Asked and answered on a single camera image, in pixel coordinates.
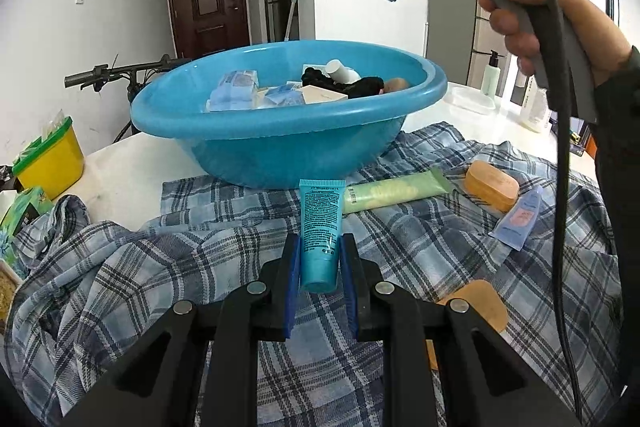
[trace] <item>blue plastic basin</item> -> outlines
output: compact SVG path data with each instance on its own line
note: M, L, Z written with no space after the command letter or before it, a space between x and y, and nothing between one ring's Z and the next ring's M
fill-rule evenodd
M204 113L227 71L256 70L260 87L299 80L304 64L338 58L361 76L400 76L398 92L296 107ZM260 44L195 60L150 83L131 118L143 132L175 138L209 174L253 188L295 188L301 178L344 179L375 160L404 118L437 102L444 72L417 55L362 42Z

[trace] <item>blue plaid fabric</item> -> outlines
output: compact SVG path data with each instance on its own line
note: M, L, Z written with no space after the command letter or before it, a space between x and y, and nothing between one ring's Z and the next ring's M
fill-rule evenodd
M517 179L520 193L543 189L540 215L522 251L488 232L501 217L463 189L482 159ZM550 297L555 165L499 146L465 141L449 124L399 134L348 184L440 168L450 195L346 216L343 232L362 257L413 295L436 301L486 279L505 301L504 338L572 407ZM584 395L584 416L601 419L616 383L620 280L612 232L593 183L572 174L564 263L564 309ZM209 176L164 184L162 216L138 232L90 224L75 197L16 238L33 259L8 322L4 354L16 388L46 425L62 416L169 306L208 303L257 278L300 229L296 190L251 190ZM258 346L258 423L284 426L382 424L382 346L355 343L342 288L299 297L292 338ZM438 389L437 374L434 377ZM442 397L438 413L444 421Z

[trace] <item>screw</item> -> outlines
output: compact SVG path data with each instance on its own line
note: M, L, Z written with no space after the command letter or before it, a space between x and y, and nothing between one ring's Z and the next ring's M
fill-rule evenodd
M193 303L190 301L177 301L174 304L174 313L176 315L186 315L193 310Z
M376 284L376 292L382 295L391 295L391 293L393 293L395 289L396 287L392 283L387 281L380 281L378 284Z
M267 290L267 285L262 281L253 281L246 286L246 290L251 295L260 295Z
M449 301L449 306L456 313L466 313L469 311L469 303L465 299L452 299Z

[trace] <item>black cloth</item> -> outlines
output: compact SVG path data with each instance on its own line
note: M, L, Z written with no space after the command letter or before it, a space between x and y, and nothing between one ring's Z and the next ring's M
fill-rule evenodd
M635 47L626 67L598 86L594 95L598 124L591 126L591 132L598 147L596 175L611 220L622 286L620 378L629 386L626 393L636 397L640 396L640 54ZM629 418L629 410L627 416L620 414L625 402L629 400L621 400L612 415ZM638 406L633 415L640 413Z
M365 76L353 84L340 84L330 77L322 74L322 71L314 68L306 68L301 77L302 86L316 86L335 92L343 92L349 98L361 98L373 96L385 89L385 83L379 76Z

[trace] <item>black cable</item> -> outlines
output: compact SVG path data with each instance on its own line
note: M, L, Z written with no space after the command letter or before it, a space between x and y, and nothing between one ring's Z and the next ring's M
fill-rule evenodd
M560 85L557 86L561 103L558 107L558 174L556 182L556 216L554 224L554 243L551 258L551 294L556 316L556 327L562 354L566 361L571 389L574 394L575 416L582 423L582 394L578 374L575 368L574 357L571 354L569 340L566 334L564 320L564 305L562 303L562 260L564 257L564 236L566 233L566 211L569 198L569 140L571 120L571 86L569 80L569 65L564 49L564 27L562 11L558 0L546 0L549 10L553 14L554 34L558 38L559 64L561 74Z
M143 82L143 86L146 86L146 83L151 79L152 76L158 74L158 70L147 70L145 73L145 80Z

